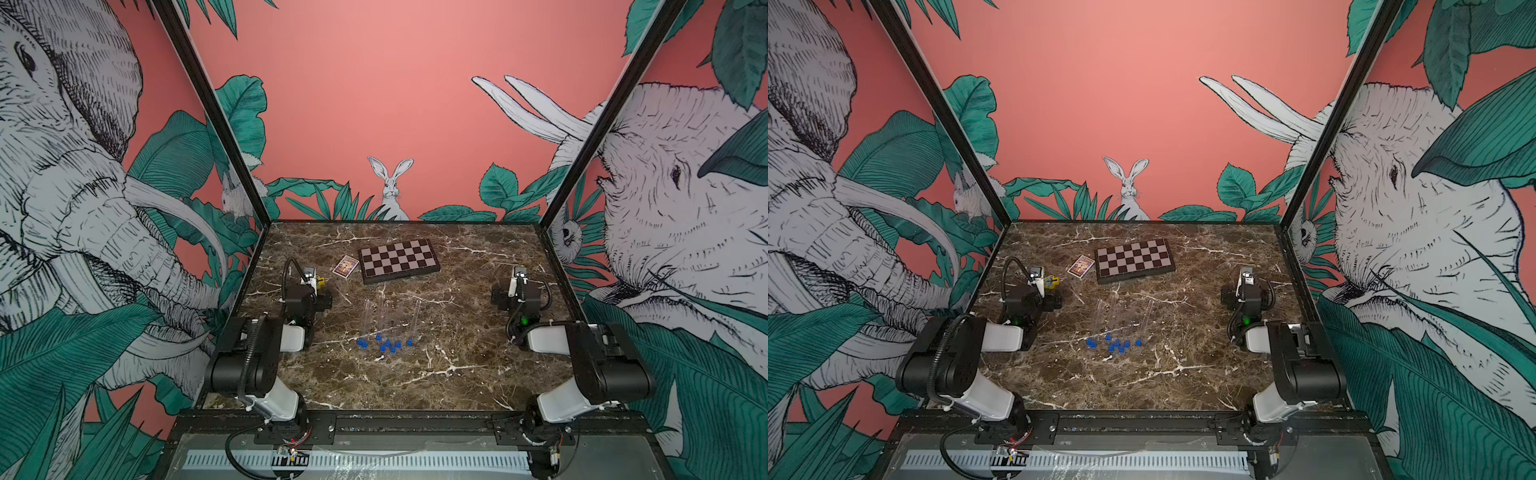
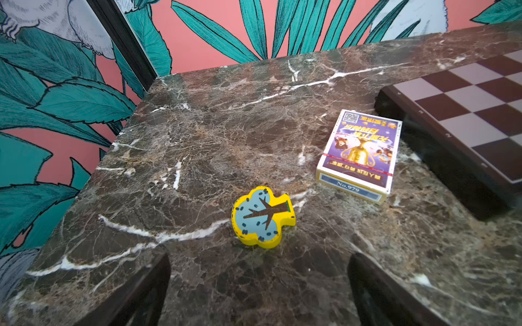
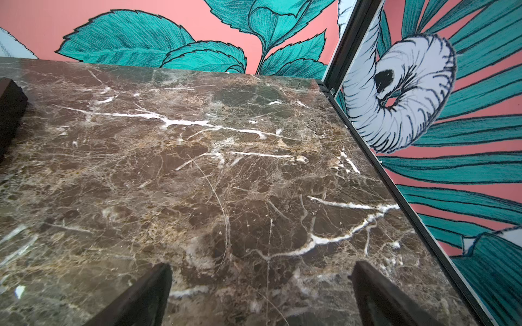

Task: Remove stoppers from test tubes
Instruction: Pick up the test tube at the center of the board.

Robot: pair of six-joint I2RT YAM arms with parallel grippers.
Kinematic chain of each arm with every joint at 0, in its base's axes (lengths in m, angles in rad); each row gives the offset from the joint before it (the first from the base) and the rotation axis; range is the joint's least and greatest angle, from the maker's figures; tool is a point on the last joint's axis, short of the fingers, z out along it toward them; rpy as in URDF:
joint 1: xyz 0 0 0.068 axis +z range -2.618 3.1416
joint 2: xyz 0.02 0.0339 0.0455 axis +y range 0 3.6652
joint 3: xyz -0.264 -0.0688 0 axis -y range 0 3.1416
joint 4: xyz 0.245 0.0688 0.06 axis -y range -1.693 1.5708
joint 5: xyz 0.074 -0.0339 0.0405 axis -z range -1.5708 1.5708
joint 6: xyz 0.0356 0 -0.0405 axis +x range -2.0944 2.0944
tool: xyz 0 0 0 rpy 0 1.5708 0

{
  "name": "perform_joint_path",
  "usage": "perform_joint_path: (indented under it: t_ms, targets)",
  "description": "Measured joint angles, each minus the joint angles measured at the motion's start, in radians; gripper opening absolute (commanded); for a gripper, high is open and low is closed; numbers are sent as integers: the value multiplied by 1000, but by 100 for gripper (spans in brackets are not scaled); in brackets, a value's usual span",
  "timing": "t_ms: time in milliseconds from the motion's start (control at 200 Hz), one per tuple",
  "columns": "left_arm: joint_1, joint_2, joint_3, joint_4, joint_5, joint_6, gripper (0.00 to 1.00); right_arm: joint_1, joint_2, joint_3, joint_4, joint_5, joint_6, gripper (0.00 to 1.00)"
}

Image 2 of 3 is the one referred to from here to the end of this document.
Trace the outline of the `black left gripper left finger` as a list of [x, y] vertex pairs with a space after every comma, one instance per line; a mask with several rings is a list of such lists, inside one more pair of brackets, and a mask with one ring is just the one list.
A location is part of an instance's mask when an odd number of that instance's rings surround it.
[[145, 265], [76, 325], [158, 325], [171, 265], [166, 253]]

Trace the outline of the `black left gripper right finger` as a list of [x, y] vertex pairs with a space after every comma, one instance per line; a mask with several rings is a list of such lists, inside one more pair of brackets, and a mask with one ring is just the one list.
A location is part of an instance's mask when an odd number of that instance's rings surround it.
[[362, 325], [446, 325], [366, 255], [350, 257], [347, 275]]

